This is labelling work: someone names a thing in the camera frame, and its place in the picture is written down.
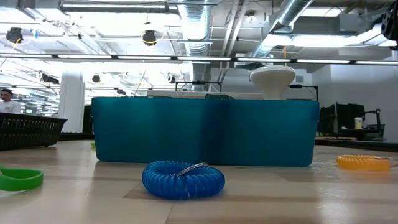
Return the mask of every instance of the green rubber ring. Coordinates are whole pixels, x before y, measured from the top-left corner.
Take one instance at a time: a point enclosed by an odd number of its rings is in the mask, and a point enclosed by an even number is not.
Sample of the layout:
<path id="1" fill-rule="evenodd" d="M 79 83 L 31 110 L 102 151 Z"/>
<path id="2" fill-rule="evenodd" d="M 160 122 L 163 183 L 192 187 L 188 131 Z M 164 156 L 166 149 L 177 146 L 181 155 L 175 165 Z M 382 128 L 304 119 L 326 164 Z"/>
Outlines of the green rubber ring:
<path id="1" fill-rule="evenodd" d="M 44 173 L 33 169 L 7 169 L 0 166 L 0 190 L 30 190 L 43 184 Z"/>

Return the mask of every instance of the person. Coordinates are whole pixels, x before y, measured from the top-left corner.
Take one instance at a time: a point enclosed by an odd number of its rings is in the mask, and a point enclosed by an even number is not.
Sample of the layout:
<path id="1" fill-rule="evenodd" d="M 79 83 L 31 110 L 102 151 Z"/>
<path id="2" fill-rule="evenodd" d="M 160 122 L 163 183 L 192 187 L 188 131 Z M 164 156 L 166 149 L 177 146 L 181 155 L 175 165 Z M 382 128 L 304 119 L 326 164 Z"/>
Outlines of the person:
<path id="1" fill-rule="evenodd" d="M 2 102 L 0 102 L 0 113 L 21 113 L 21 105 L 19 102 L 12 101 L 12 91 L 9 89 L 2 89 L 0 91 L 0 97 Z"/>

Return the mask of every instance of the storage bin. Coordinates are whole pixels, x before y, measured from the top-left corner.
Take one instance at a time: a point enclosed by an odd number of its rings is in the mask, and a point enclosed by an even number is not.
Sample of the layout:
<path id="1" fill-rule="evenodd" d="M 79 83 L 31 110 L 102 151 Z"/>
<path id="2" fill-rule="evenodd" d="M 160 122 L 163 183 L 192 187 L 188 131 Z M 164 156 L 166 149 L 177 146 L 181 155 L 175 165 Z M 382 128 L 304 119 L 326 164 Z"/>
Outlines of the storage bin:
<path id="1" fill-rule="evenodd" d="M 57 143 L 65 119 L 0 113 L 0 151 Z"/>
<path id="2" fill-rule="evenodd" d="M 308 166 L 316 101 L 93 98 L 97 158 Z"/>

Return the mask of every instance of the ventilation duct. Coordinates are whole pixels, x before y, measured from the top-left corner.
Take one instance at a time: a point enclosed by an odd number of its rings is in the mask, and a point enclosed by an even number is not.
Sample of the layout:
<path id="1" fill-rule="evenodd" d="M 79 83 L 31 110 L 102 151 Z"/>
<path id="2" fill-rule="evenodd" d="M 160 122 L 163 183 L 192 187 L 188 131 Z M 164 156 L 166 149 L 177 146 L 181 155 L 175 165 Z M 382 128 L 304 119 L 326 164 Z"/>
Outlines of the ventilation duct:
<path id="1" fill-rule="evenodd" d="M 267 18 L 266 24 L 264 24 L 264 27 L 266 27 L 267 29 L 264 40 L 251 56 L 266 57 L 271 49 L 274 47 L 273 45 L 269 45 L 266 41 L 266 37 L 268 36 L 269 32 L 277 25 L 287 26 L 290 27 L 289 30 L 292 30 L 293 23 L 300 17 L 300 15 L 307 7 L 309 7 L 312 2 L 313 0 L 285 0 L 281 5 L 280 10 L 277 12 L 277 17 Z"/>
<path id="2" fill-rule="evenodd" d="M 209 45 L 206 43 L 195 43 L 195 40 L 208 40 L 210 28 L 211 6 L 186 4 L 179 5 L 178 10 L 182 18 L 183 37 L 193 42 L 186 42 L 185 49 L 189 56 L 207 56 Z M 210 65 L 204 63 L 192 64 L 191 81 L 210 81 Z M 208 85 L 195 85 L 193 91 L 208 89 Z"/>

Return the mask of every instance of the white lamp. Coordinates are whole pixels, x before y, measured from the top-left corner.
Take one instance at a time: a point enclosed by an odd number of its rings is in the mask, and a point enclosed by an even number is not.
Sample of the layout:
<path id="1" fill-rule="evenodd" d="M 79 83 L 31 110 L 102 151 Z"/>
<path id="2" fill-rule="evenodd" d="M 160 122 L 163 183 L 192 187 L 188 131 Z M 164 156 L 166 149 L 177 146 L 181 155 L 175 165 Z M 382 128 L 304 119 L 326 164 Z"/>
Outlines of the white lamp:
<path id="1" fill-rule="evenodd" d="M 265 100 L 282 100 L 282 94 L 294 80 L 293 68 L 283 65 L 271 65 L 255 69 L 250 81 L 262 91 Z"/>

